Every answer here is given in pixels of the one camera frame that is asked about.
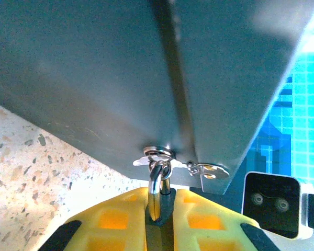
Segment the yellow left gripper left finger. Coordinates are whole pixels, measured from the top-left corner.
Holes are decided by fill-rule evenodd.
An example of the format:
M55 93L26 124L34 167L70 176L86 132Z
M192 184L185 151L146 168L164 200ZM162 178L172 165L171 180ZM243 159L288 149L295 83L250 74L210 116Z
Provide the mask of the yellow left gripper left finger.
M146 250L146 188L137 188L69 218L40 250Z

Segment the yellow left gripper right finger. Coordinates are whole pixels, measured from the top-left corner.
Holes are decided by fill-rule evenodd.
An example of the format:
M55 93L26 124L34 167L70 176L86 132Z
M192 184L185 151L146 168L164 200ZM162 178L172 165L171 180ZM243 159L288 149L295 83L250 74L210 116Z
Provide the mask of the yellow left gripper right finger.
M279 250L247 216L189 190L176 192L174 250Z

